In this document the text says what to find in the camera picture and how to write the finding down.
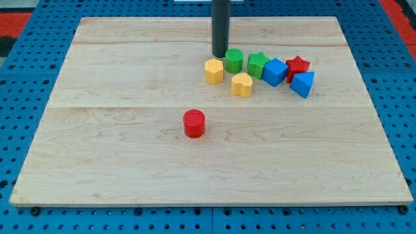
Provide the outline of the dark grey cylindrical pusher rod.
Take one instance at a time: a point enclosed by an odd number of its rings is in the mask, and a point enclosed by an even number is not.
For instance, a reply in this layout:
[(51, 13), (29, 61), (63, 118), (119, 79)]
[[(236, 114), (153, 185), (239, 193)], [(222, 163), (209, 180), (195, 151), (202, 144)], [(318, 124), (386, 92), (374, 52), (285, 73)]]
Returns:
[(212, 53), (223, 58), (228, 50), (230, 0), (212, 0)]

